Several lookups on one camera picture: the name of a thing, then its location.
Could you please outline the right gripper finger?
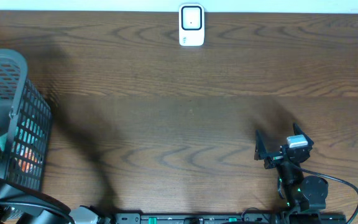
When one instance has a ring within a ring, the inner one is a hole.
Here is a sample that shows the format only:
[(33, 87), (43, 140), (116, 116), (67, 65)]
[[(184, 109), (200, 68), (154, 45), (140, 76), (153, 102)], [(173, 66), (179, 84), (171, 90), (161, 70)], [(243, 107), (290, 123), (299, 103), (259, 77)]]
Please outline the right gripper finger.
[(295, 136), (303, 135), (309, 146), (314, 144), (314, 141), (300, 128), (297, 123), (293, 123), (293, 132)]
[(255, 141), (256, 141), (255, 153), (256, 154), (265, 154), (267, 151), (265, 148), (264, 141), (262, 139), (262, 135), (259, 130), (255, 131)]

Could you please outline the orange Kleenex tissue pack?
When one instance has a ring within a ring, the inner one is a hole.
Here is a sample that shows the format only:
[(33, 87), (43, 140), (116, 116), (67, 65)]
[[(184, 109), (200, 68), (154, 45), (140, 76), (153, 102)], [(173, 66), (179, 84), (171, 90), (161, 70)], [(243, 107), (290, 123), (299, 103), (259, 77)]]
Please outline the orange Kleenex tissue pack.
[(32, 149), (22, 148), (15, 156), (20, 170), (28, 174), (35, 174), (43, 164), (43, 156)]

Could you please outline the teal wet wipes pack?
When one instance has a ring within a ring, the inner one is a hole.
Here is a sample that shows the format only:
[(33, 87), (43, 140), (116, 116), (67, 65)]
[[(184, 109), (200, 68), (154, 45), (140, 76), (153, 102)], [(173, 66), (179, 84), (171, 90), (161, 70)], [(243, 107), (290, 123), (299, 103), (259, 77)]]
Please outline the teal wet wipes pack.
[(32, 150), (33, 153), (43, 154), (45, 152), (46, 133), (41, 127), (32, 121), (30, 118), (26, 118), (22, 121), (15, 131), (14, 144), (11, 152), (16, 154), (24, 155), (25, 149), (29, 152)]

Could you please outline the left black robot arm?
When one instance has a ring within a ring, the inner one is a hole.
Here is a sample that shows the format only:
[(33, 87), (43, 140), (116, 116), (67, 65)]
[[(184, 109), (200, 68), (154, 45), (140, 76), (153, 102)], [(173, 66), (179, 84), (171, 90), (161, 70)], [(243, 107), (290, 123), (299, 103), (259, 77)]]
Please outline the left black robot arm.
[(44, 166), (41, 191), (0, 179), (0, 223), (12, 210), (21, 212), (21, 223), (77, 223), (74, 208), (92, 215), (88, 199), (93, 208), (111, 208), (116, 193), (100, 154), (51, 149)]

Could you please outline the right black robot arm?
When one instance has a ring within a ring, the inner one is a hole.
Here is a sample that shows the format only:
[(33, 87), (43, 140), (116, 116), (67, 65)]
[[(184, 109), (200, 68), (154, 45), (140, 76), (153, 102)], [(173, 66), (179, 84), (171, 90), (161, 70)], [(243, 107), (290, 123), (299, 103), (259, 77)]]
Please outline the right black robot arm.
[(277, 152), (268, 152), (259, 131), (255, 132), (255, 160), (263, 160), (266, 169), (278, 172), (278, 191), (287, 201), (287, 208), (272, 214), (269, 223), (317, 223), (326, 208), (328, 182), (317, 175), (304, 176), (300, 164), (310, 157), (314, 142), (293, 124), (294, 135)]

